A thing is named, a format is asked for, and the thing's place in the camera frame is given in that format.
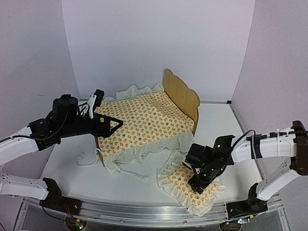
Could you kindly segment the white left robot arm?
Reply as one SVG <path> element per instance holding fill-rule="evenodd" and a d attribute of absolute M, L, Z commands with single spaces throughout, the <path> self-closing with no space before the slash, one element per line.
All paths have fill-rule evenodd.
<path fill-rule="evenodd" d="M 0 141 L 0 164 L 4 165 L 24 155 L 40 152 L 63 138 L 91 134 L 94 137 L 109 138 L 123 121 L 95 112 L 103 100 L 104 92 L 97 90 L 85 103 L 88 110 L 81 113 L 76 97 L 63 94 L 53 100 L 52 110 L 45 118 L 29 123 L 26 127 Z M 64 206 L 64 198 L 52 191 L 48 185 L 51 179 L 30 179 L 0 173 L 2 195 L 24 196 L 45 200 L 54 210 Z"/>

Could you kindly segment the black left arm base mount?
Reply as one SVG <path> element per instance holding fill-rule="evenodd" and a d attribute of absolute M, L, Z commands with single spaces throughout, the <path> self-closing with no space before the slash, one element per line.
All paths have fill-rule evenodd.
<path fill-rule="evenodd" d="M 66 212 L 70 215 L 78 215 L 80 213 L 81 200 L 63 196 L 55 180 L 43 178 L 43 181 L 47 185 L 48 192 L 47 197 L 44 200 L 40 200 L 39 203 L 43 208 Z"/>

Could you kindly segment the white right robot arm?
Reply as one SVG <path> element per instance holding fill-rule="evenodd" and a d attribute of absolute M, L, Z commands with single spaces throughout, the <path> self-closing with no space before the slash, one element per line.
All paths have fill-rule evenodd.
<path fill-rule="evenodd" d="M 243 201 L 242 209 L 253 213 L 261 201 L 269 200 L 288 183 L 308 174 L 308 131 L 301 121 L 293 121 L 292 126 L 284 130 L 267 134 L 251 130 L 251 133 L 217 137 L 213 147 L 192 144 L 182 161 L 193 171 L 188 180 L 192 190 L 203 193 L 229 165 L 282 157 L 281 165 L 268 178 L 251 187 L 252 195 Z"/>

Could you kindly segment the small duck print pillow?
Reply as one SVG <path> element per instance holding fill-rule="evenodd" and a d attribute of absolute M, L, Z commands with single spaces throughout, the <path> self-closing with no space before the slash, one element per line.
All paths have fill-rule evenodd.
<path fill-rule="evenodd" d="M 217 178 L 199 194 L 188 184 L 192 176 L 193 171 L 188 167 L 176 162 L 167 162 L 159 170 L 157 184 L 189 213 L 201 217 L 211 210 L 213 204 L 224 193 L 225 185 Z"/>

